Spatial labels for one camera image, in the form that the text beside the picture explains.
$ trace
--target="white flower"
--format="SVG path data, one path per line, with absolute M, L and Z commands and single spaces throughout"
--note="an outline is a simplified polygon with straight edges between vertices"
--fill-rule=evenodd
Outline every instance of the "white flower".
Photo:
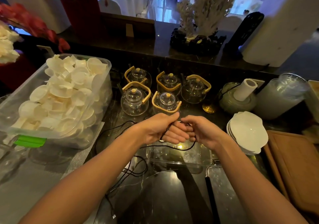
M 17 41 L 20 38 L 19 34 L 12 31 L 8 25 L 0 21 L 0 39 L 8 39 L 12 42 Z
M 15 62 L 20 55 L 13 49 L 13 42 L 0 39 L 0 64 Z

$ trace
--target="stack of white bowls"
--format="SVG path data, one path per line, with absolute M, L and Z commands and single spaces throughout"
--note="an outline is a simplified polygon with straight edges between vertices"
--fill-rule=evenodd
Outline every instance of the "stack of white bowls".
M 262 119 L 248 111 L 234 114 L 226 129 L 246 155 L 259 154 L 268 142 Z

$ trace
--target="white bowl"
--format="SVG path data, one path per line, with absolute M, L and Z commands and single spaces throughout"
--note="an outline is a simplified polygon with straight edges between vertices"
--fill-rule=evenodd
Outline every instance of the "white bowl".
M 250 112 L 235 115 L 230 120 L 230 129 L 238 145 L 253 153 L 260 153 L 268 142 L 268 134 L 260 117 Z

